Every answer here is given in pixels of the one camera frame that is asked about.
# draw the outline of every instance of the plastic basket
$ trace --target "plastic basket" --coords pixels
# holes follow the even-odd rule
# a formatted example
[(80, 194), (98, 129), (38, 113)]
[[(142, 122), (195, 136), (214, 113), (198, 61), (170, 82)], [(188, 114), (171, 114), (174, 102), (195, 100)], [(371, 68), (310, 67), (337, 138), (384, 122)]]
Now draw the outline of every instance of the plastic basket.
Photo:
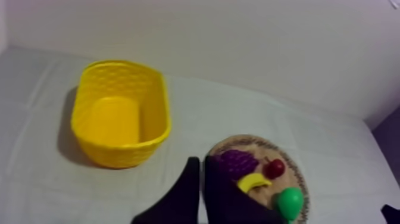
[(95, 163), (137, 166), (171, 131), (162, 75), (128, 61), (98, 61), (87, 67), (77, 90), (72, 130)]

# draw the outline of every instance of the red apple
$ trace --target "red apple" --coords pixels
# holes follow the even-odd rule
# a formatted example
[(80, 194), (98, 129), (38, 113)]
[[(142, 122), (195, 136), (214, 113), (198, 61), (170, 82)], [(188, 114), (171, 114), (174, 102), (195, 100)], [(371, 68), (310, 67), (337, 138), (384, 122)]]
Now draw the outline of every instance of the red apple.
[(282, 160), (279, 160), (278, 158), (271, 161), (269, 164), (266, 164), (262, 168), (262, 173), (264, 174), (265, 177), (269, 179), (275, 179), (285, 172), (285, 164), (282, 162)]

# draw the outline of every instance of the basket rim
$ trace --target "basket rim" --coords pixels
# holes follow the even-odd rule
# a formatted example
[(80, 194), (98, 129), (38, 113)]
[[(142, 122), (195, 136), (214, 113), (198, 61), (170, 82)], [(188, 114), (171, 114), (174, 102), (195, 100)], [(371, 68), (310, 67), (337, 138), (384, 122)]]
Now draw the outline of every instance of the basket rim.
[(76, 104), (76, 99), (77, 96), (79, 94), (79, 89), (80, 89), (80, 85), (78, 86), (78, 90), (77, 90), (77, 94), (76, 94), (76, 98), (75, 98), (75, 102), (74, 102), (74, 108), (73, 108), (73, 112), (72, 112), (72, 117), (71, 117), (71, 128), (72, 131), (74, 133), (74, 135), (76, 136), (76, 138), (78, 138), (81, 141), (84, 141), (88, 144), (94, 145), (97, 148), (103, 148), (105, 150), (131, 150), (131, 149), (137, 149), (137, 148), (143, 148), (143, 147), (148, 147), (151, 145), (156, 145), (161, 143), (162, 141), (164, 141), (165, 139), (167, 139), (167, 137), (169, 136), (170, 132), (171, 132), (171, 114), (170, 114), (170, 102), (168, 100), (168, 91), (167, 91), (167, 85), (165, 84), (165, 80), (164, 77), (162, 76), (162, 74), (159, 71), (156, 71), (150, 67), (144, 66), (142, 64), (138, 64), (138, 63), (133, 63), (131, 61), (127, 61), (127, 60), (101, 60), (101, 61), (96, 61), (94, 63), (89, 64), (83, 71), (81, 77), (80, 77), (80, 81), (82, 81), (82, 77), (92, 68), (98, 66), (98, 65), (104, 65), (104, 64), (120, 64), (122, 66), (135, 66), (135, 67), (140, 67), (142, 69), (148, 70), (153, 74), (156, 74), (161, 81), (161, 86), (163, 89), (163, 100), (165, 102), (165, 120), (166, 120), (166, 129), (165, 131), (159, 136), (156, 137), (152, 140), (149, 141), (145, 141), (145, 142), (140, 142), (140, 143), (135, 143), (135, 144), (126, 144), (126, 145), (120, 145), (120, 146), (116, 146), (116, 145), (107, 145), (107, 144), (99, 144), (95, 141), (90, 141), (87, 140), (86, 138), (82, 137), (82, 135), (79, 134), (79, 132), (77, 131), (76, 126), (74, 125), (74, 114), (75, 114), (75, 104)]

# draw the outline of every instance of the round tray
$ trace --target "round tray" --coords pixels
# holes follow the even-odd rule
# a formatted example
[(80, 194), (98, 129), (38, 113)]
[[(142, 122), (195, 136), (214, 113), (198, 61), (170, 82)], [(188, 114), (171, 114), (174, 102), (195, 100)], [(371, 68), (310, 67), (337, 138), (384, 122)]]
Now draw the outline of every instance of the round tray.
[(285, 166), (285, 173), (272, 180), (272, 186), (261, 186), (251, 189), (248, 195), (268, 209), (273, 209), (276, 196), (288, 187), (296, 187), (301, 189), (304, 195), (304, 206), (298, 218), (293, 223), (306, 223), (310, 210), (310, 196), (305, 184), (303, 175), (298, 169), (295, 162), (280, 148), (272, 144), (270, 141), (254, 135), (234, 135), (217, 145), (209, 152), (209, 155), (220, 155), (228, 150), (247, 151), (254, 155), (260, 163), (254, 172), (261, 173), (263, 165), (268, 164), (274, 159), (281, 159)]

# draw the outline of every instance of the table surface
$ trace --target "table surface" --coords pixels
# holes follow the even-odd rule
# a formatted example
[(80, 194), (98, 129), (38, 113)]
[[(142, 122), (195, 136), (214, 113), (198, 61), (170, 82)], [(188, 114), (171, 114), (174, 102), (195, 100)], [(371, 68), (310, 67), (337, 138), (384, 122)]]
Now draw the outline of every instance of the table surface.
[[(384, 223), (400, 190), (360, 120), (259, 92), (165, 74), (173, 131), (143, 165), (92, 166), (69, 127), (83, 68), (93, 59), (10, 48), (0, 57), (0, 223), (129, 223), (157, 202), (189, 156), (235, 134), (269, 139), (299, 165), (309, 223)], [(199, 222), (207, 215), (200, 204)]]

